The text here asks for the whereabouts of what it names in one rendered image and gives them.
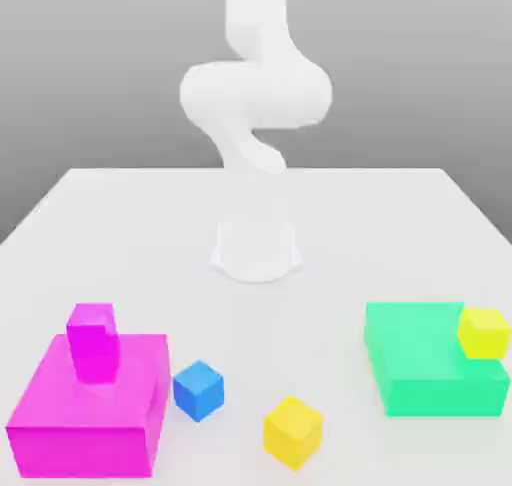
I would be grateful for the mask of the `small blue cube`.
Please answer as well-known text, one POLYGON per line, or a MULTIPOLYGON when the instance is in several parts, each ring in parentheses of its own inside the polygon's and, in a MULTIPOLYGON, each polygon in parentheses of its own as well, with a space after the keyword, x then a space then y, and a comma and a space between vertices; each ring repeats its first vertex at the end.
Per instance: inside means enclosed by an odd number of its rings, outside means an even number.
POLYGON ((200 422, 224 404, 224 378, 197 360, 173 377, 173 395, 176 405, 200 422))

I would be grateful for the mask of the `small magenta cube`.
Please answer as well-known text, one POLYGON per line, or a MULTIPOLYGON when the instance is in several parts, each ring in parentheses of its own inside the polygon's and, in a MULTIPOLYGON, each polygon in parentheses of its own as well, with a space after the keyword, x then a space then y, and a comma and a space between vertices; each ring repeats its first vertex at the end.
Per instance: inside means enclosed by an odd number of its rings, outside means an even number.
POLYGON ((77 303, 66 324, 77 378, 86 384, 114 383, 120 337, 112 303, 77 303))

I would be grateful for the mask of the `small lime yellow cube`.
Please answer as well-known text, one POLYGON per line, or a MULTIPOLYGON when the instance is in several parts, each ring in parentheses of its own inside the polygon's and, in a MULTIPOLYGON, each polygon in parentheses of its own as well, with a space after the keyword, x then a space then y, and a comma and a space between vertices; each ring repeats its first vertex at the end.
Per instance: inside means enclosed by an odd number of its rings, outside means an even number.
POLYGON ((512 327, 501 310, 464 307, 457 337, 469 359, 502 360, 509 346, 512 327))

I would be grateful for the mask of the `large green box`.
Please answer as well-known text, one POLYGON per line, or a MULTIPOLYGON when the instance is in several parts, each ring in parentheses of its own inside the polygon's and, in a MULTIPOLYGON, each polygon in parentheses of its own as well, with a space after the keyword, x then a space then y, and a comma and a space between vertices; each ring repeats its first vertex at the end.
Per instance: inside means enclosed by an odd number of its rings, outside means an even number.
POLYGON ((364 343, 389 417, 498 417, 510 376, 498 359, 471 359, 457 330, 462 302, 366 304, 364 343))

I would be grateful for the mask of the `large magenta box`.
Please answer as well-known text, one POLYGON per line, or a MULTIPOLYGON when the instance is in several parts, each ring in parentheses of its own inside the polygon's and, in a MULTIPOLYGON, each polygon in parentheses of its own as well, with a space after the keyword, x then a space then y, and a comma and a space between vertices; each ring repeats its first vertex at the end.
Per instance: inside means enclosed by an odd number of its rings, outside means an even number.
POLYGON ((86 384, 56 335, 6 431, 25 478, 140 478, 152 474, 170 389, 164 334, 123 334, 114 381, 86 384))

